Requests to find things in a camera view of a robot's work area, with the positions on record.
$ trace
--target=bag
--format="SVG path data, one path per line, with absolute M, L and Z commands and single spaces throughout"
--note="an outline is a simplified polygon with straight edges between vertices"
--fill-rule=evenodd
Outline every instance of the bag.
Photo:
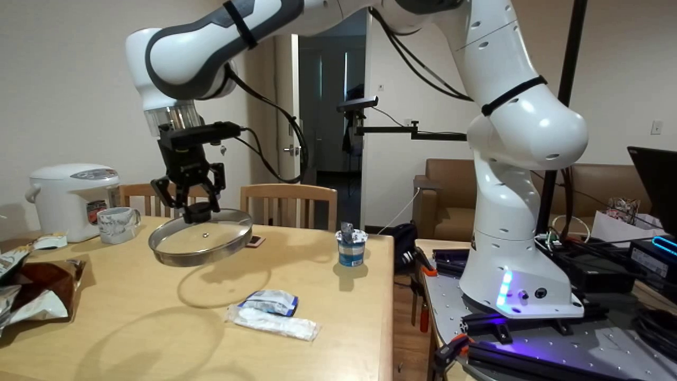
M 398 226 L 389 226 L 383 231 L 383 234 L 391 234 L 395 242 L 395 274 L 407 274 L 413 268 L 413 259 L 418 251 L 418 238 L 419 231 L 416 225 L 407 223 L 407 225 L 398 225 Z

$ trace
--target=white robotic arm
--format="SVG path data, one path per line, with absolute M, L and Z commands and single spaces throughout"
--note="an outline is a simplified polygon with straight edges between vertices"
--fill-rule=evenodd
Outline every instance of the white robotic arm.
M 510 0 L 231 0 L 195 23 L 137 31 L 128 52 L 151 125 L 202 125 L 193 102 L 229 93 L 231 57 L 274 33 L 317 33 L 366 7 L 401 31 L 437 22 L 483 109 L 467 129 L 478 207 L 462 291 L 517 320 L 581 318 L 569 279 L 533 245 L 540 204 L 527 169 L 571 166 L 589 132 L 536 75 Z

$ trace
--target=monitor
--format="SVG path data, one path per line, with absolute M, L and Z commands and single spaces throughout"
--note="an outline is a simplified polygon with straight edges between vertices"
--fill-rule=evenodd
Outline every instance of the monitor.
M 677 151 L 628 146 L 628 153 L 652 198 L 652 214 L 677 238 Z

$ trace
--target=rice cooker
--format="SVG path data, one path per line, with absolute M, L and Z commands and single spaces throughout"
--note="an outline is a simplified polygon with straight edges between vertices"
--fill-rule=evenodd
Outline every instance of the rice cooker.
M 67 242 L 99 234 L 97 211 L 110 207 L 119 173 L 95 164 L 41 168 L 30 176 L 27 201 L 37 204 L 41 231 Z

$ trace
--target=wooden chair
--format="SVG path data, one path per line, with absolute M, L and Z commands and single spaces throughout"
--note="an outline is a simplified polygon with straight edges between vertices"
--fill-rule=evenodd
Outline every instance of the wooden chair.
M 337 231 L 337 198 L 337 188 L 313 184 L 267 182 L 240 190 L 242 210 L 252 214 L 254 223 L 275 226 Z
M 179 215 L 179 210 L 166 207 L 158 197 L 155 197 L 155 190 L 151 184 L 121 184 L 117 192 L 117 205 L 129 205 L 140 210 L 145 215 L 166 215 L 173 218 Z M 188 192 L 188 204 L 208 198 L 208 192 L 202 187 L 193 187 Z

